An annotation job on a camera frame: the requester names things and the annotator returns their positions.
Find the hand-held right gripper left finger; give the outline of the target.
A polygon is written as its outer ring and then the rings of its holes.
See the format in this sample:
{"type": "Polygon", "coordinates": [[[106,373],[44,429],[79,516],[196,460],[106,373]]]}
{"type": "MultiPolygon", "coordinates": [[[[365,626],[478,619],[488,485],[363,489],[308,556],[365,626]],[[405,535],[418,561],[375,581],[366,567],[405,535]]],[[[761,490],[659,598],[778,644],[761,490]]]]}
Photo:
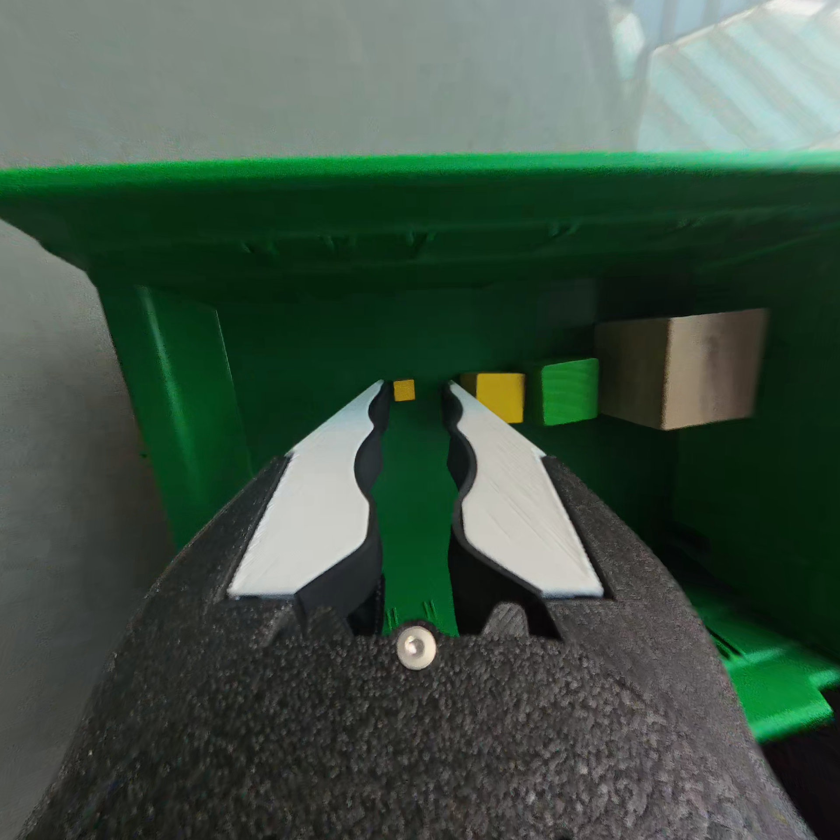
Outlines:
{"type": "Polygon", "coordinates": [[[390,385],[375,381],[287,452],[227,583],[229,599],[293,605],[303,625],[321,608],[352,634],[380,634],[385,583],[372,487],[382,470],[390,385]]]}

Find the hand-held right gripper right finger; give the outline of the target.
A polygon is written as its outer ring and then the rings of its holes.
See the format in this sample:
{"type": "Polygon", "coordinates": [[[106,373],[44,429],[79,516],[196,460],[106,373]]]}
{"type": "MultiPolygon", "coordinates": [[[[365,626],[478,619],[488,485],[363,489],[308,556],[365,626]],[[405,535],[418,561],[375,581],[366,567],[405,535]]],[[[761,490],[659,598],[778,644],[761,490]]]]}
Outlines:
{"type": "Polygon", "coordinates": [[[553,481],[551,458],[454,381],[442,394],[447,467],[457,489],[448,575],[458,634],[494,614],[526,635],[558,637],[549,605],[601,600],[606,585],[553,481]]]}

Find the green wooden cube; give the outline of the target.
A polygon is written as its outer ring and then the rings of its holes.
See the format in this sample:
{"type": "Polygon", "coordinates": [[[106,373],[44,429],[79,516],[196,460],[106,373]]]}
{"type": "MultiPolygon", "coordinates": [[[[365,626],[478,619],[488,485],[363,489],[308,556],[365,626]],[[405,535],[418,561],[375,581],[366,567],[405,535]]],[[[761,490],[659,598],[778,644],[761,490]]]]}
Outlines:
{"type": "Polygon", "coordinates": [[[531,364],[527,370],[526,420],[547,427],[598,417],[599,374],[599,361],[592,357],[531,364]]]}

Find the large plain wooden cube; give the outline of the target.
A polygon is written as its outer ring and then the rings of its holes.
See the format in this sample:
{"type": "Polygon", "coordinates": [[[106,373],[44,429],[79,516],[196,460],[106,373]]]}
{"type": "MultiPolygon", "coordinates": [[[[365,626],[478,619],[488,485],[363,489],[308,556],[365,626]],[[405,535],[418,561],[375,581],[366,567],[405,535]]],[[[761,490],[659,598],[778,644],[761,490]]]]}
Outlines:
{"type": "Polygon", "coordinates": [[[601,322],[602,414],[669,431],[753,414],[767,309],[601,322]]]}

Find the green plastic bin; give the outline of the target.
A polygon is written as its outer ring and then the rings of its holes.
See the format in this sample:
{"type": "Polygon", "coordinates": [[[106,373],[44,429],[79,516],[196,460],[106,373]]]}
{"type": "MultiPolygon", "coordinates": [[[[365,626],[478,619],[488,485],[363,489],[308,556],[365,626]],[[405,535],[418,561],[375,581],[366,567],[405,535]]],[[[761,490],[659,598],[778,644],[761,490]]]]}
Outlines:
{"type": "Polygon", "coordinates": [[[442,386],[595,358],[601,322],[763,308],[752,418],[522,432],[690,583],[757,740],[838,719],[838,152],[397,156],[4,171],[97,289],[182,547],[371,383],[385,632],[456,635],[442,386]],[[741,595],[725,596],[726,588],[741,595]]]}

